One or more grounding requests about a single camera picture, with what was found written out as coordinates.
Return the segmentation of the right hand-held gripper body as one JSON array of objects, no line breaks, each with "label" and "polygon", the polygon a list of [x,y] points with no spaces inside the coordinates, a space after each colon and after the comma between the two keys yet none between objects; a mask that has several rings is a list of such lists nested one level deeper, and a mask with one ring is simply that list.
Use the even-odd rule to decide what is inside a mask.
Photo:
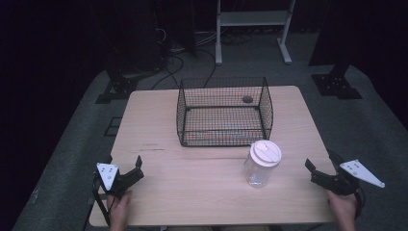
[{"label": "right hand-held gripper body", "polygon": [[385,183],[378,179],[358,159],[345,161],[335,152],[329,153],[335,175],[330,176],[329,184],[325,187],[337,195],[350,195],[356,193],[360,187],[360,181],[370,183],[376,187],[384,188]]}]

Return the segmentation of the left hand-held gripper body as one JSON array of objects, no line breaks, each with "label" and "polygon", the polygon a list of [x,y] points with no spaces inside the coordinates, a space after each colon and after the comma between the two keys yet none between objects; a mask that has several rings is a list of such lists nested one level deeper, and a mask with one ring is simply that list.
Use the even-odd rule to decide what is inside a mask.
[{"label": "left hand-held gripper body", "polygon": [[130,172],[121,174],[117,165],[97,163],[96,167],[106,194],[121,198],[135,184],[132,174]]}]

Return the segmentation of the clear jar with white lid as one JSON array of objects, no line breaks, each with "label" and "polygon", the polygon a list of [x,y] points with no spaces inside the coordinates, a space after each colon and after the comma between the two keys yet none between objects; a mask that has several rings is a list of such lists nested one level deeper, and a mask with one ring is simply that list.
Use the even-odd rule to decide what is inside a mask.
[{"label": "clear jar with white lid", "polygon": [[248,185],[253,188],[264,187],[281,160],[281,150],[274,142],[266,140],[253,142],[243,163]]}]

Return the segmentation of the black wire basket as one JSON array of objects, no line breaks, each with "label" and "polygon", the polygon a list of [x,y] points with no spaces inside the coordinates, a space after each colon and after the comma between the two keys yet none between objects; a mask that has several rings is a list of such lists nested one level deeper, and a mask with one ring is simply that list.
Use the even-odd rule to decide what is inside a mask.
[{"label": "black wire basket", "polygon": [[[242,102],[251,96],[252,103]],[[186,147],[246,146],[267,140],[273,106],[264,77],[183,79],[180,83],[176,131]]]}]

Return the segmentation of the person's right hand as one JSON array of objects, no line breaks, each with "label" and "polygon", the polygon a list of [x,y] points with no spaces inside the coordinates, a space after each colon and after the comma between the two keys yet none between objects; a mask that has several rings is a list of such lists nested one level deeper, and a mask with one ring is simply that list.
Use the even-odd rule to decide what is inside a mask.
[{"label": "person's right hand", "polygon": [[356,231],[357,199],[355,195],[337,195],[329,190],[325,192],[339,231]]}]

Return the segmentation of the person's left hand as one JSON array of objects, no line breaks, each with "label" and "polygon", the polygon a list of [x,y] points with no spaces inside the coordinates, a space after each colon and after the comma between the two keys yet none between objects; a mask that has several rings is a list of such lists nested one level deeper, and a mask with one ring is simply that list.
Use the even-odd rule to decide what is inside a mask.
[{"label": "person's left hand", "polygon": [[113,195],[107,197],[107,205],[110,208],[110,231],[126,231],[132,191],[127,191],[121,198]]}]

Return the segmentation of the black stand base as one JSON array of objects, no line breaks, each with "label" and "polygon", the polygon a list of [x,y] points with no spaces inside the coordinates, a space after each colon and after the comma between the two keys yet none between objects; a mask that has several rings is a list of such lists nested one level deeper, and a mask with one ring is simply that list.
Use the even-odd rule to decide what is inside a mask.
[{"label": "black stand base", "polygon": [[108,104],[113,100],[128,99],[136,90],[139,80],[126,78],[119,70],[108,70],[109,83],[104,92],[99,94],[95,103]]},{"label": "black stand base", "polygon": [[322,96],[336,96],[338,99],[361,99],[357,89],[345,78],[349,64],[335,64],[327,74],[313,74],[312,79]]}]

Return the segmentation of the black floor frame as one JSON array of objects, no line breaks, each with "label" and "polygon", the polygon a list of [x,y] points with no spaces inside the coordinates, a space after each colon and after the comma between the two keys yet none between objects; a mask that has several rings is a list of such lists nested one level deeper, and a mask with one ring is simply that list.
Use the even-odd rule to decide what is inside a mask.
[{"label": "black floor frame", "polygon": [[111,118],[108,127],[104,132],[105,137],[115,137],[119,130],[121,124],[122,117],[121,116],[114,116]]}]

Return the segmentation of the white metal stand frame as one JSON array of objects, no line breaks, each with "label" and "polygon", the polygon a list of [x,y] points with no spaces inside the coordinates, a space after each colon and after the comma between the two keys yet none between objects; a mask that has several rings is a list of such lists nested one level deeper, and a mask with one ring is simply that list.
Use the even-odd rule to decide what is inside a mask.
[{"label": "white metal stand frame", "polygon": [[286,40],[293,18],[296,0],[290,0],[289,7],[284,11],[266,12],[223,12],[221,0],[217,0],[217,25],[215,61],[222,64],[221,29],[223,27],[251,27],[251,26],[282,26],[283,32],[277,43],[285,64],[291,64],[292,58],[286,46]]}]

